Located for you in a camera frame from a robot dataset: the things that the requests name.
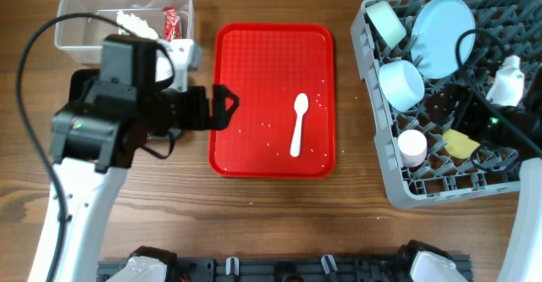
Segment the yellow cup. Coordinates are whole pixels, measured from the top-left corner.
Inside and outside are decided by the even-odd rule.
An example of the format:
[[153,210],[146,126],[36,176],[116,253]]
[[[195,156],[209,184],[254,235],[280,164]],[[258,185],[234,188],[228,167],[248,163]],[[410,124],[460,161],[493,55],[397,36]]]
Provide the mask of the yellow cup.
[[471,140],[463,133],[448,129],[443,134],[445,141],[445,151],[454,158],[469,159],[474,151],[480,146],[476,141]]

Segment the pink cup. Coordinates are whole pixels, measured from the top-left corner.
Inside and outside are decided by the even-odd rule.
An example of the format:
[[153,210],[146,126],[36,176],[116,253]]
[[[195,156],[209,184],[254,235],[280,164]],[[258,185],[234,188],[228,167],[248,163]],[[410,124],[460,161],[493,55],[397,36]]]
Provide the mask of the pink cup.
[[401,161],[404,167],[413,168],[427,157],[428,142],[419,130],[405,130],[397,139]]

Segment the light blue bowl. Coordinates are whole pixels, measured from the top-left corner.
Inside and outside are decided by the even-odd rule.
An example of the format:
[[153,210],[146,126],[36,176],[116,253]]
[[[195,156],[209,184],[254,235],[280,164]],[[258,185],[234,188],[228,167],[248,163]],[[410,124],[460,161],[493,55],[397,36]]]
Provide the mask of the light blue bowl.
[[424,97],[422,76],[406,60],[382,65],[379,69],[379,84],[388,103],[400,112],[406,112]]

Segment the white plastic spoon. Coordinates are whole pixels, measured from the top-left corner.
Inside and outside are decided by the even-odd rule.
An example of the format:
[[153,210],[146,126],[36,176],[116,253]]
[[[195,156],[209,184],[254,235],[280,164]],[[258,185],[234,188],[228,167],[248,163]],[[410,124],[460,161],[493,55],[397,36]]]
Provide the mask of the white plastic spoon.
[[308,110],[308,97],[305,93],[300,93],[294,102],[296,113],[296,123],[290,144],[290,155],[297,158],[301,153],[301,132],[304,114]]

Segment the red candy wrapper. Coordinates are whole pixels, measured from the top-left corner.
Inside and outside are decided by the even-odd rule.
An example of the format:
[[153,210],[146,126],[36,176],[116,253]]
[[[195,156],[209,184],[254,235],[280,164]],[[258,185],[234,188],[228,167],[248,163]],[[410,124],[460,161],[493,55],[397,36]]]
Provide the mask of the red candy wrapper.
[[173,6],[164,7],[162,10],[164,21],[164,40],[172,41],[181,38],[181,21],[180,16],[177,14],[176,9]]

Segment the white tissue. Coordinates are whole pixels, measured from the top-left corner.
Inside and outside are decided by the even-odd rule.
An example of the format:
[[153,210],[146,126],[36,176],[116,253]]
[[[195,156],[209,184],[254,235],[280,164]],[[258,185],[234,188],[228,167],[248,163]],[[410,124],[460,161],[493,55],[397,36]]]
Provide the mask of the white tissue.
[[152,40],[157,40],[159,38],[158,33],[150,27],[145,20],[134,14],[125,14],[123,11],[118,11],[116,21],[122,26],[122,29],[119,29],[119,34],[127,35],[126,30],[130,30],[139,37]]

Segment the large light blue plate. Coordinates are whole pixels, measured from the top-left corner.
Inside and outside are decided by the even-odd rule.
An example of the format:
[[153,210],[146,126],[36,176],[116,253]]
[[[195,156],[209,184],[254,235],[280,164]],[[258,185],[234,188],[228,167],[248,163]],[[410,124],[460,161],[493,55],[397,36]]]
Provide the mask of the large light blue plate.
[[418,71],[441,79],[458,70],[456,43],[476,27],[471,9],[462,0],[431,0],[420,11],[412,28],[417,37],[411,56],[422,57]]

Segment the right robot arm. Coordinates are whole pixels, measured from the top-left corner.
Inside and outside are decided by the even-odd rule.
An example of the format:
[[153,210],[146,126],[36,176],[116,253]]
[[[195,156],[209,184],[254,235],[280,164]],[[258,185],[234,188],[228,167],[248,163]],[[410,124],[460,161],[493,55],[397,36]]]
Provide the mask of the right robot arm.
[[513,106],[495,106],[471,91],[451,96],[442,91],[424,104],[424,116],[442,127],[452,119],[451,128],[478,146],[511,148],[515,161],[500,172],[518,168],[519,200],[499,281],[541,280],[541,111],[524,112]]

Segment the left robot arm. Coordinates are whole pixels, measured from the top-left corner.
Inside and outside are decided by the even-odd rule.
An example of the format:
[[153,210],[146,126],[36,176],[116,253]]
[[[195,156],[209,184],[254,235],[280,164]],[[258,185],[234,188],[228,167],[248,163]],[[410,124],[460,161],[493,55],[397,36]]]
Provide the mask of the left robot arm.
[[111,35],[97,69],[71,78],[69,100],[53,117],[46,165],[52,187],[30,270],[32,281],[92,281],[109,216],[136,151],[152,136],[223,130],[240,100],[226,86],[180,88],[197,68],[193,41],[178,47]]

